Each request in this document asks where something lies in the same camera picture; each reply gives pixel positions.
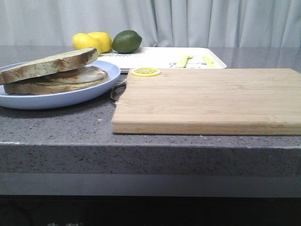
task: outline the lime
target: lime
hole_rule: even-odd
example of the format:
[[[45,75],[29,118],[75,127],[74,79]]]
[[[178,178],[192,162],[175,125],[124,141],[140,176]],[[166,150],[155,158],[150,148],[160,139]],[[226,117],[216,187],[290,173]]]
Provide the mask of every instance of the lime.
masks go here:
[[[113,50],[119,53],[132,53],[142,42],[142,37],[135,31],[125,30],[118,33],[112,43]]]
[[[87,35],[90,35],[92,38],[95,38],[100,42],[100,48],[103,53],[109,52],[112,48],[112,39],[111,36],[106,32],[91,32]]]
[[[95,47],[99,56],[102,53],[100,42],[85,33],[77,33],[74,35],[72,38],[72,43],[75,49]]]
[[[131,73],[136,76],[151,77],[159,75],[161,71],[153,67],[141,67],[132,69]]]

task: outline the lemon slice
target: lemon slice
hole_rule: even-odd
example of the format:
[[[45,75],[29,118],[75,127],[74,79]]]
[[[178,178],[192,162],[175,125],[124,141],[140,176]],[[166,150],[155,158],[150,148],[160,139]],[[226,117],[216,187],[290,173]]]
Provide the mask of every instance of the lemon slice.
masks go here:
[[[141,77],[157,76],[158,74],[161,73],[159,69],[153,67],[135,68],[131,72],[133,75],[141,76]]]

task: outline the light blue plate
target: light blue plate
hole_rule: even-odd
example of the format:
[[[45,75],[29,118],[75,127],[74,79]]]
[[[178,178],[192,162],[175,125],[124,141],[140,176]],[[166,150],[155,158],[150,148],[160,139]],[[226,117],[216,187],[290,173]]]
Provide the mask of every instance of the light blue plate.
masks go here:
[[[0,71],[20,64],[22,63],[2,67]],[[96,60],[87,66],[92,65],[105,70],[109,74],[108,81],[86,89],[47,95],[11,95],[7,94],[1,85],[0,106],[25,110],[50,109],[79,104],[98,97],[115,86],[121,70],[118,66],[105,61]]]

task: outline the wooden cutting board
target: wooden cutting board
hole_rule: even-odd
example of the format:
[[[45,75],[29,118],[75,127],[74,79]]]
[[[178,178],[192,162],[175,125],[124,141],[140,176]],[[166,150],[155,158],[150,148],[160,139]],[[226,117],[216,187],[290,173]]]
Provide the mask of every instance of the wooden cutting board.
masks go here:
[[[301,74],[292,69],[129,72],[114,133],[300,135]]]

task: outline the bread slice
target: bread slice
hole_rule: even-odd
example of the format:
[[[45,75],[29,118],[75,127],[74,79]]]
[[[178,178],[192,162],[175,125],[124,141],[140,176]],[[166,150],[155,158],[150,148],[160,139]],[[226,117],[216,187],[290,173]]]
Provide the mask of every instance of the bread slice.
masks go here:
[[[16,81],[9,84],[4,84],[4,91],[8,94],[33,94],[33,95],[64,93],[64,92],[89,88],[101,84],[107,80],[108,80],[107,73],[101,80],[92,81],[92,82],[83,82],[83,83],[63,83],[63,82],[49,81],[43,77],[40,77],[40,78],[31,78],[22,81]]]
[[[83,67],[97,60],[96,48],[83,48],[29,61],[0,72],[0,85]]]

